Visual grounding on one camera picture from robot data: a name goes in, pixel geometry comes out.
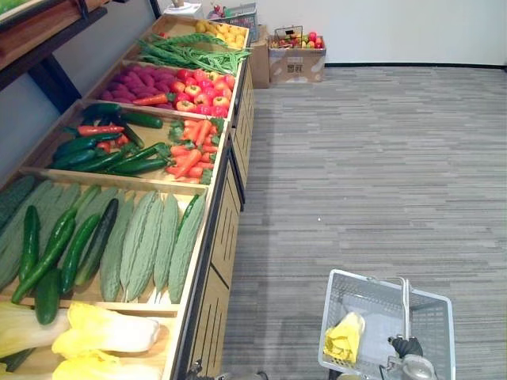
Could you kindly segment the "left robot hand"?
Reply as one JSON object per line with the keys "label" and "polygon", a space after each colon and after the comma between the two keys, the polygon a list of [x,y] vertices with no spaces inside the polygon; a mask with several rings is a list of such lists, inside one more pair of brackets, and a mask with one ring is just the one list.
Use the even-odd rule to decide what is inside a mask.
{"label": "left robot hand", "polygon": [[200,374],[202,370],[203,370],[202,360],[198,359],[190,366],[185,379],[186,380],[227,380],[227,379],[231,378],[231,376],[229,374],[220,374],[217,376],[207,376],[204,374]]}

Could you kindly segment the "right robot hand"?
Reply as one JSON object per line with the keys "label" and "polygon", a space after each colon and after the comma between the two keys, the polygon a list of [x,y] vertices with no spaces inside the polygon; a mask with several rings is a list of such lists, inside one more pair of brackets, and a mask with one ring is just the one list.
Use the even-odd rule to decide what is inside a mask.
{"label": "right robot hand", "polygon": [[402,336],[389,337],[388,342],[394,348],[400,359],[407,355],[423,356],[423,350],[417,337],[404,339]]}

